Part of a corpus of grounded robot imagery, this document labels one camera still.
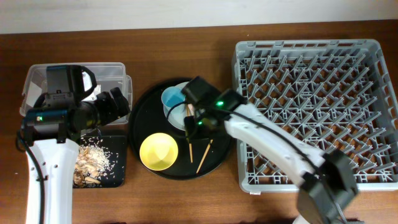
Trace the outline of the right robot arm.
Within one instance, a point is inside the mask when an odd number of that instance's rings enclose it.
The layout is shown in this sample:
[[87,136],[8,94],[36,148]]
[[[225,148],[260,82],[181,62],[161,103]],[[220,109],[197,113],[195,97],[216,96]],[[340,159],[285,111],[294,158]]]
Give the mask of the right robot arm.
[[267,119],[237,91],[220,92],[202,77],[181,90],[194,108],[194,128],[225,133],[275,164],[298,188],[295,223],[347,223],[343,210],[359,193],[349,157],[325,152]]

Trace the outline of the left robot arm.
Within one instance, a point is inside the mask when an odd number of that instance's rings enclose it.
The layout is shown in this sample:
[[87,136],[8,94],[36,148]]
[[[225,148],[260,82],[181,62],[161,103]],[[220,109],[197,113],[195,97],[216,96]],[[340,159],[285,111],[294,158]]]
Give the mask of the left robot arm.
[[97,87],[95,74],[79,64],[45,68],[47,87],[16,133],[16,147],[29,165],[26,223],[71,223],[73,173],[81,135],[131,111],[120,88],[87,98]]

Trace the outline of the wooden chopstick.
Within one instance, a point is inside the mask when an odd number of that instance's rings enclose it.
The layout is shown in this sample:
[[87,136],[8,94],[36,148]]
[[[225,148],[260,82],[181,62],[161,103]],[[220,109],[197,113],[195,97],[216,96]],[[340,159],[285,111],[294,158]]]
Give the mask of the wooden chopstick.
[[204,154],[203,154],[203,156],[202,156],[202,158],[201,158],[201,161],[200,161],[200,163],[199,163],[199,165],[198,165],[196,174],[199,173],[199,171],[200,171],[200,169],[201,169],[201,167],[202,167],[202,165],[203,165],[203,163],[204,163],[204,160],[205,160],[205,158],[206,158],[206,156],[207,156],[207,154],[208,154],[208,151],[210,150],[210,147],[211,147],[212,143],[213,143],[213,139],[210,139],[210,141],[209,141],[209,143],[208,143],[208,145],[207,145],[207,147],[206,147],[206,149],[205,149],[205,152],[204,152]]
[[[188,104],[185,106],[185,109],[186,109],[187,117],[191,116],[190,108],[189,108]],[[192,144],[189,139],[187,141],[188,141],[188,146],[189,146],[190,163],[193,163]]]

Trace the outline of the yellow bowl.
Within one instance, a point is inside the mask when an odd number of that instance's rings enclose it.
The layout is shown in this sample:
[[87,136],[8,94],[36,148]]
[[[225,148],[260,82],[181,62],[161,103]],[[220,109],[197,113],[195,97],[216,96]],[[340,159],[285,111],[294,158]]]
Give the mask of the yellow bowl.
[[142,142],[139,157],[143,165],[150,170],[166,170],[177,160],[177,142],[165,133],[151,134]]

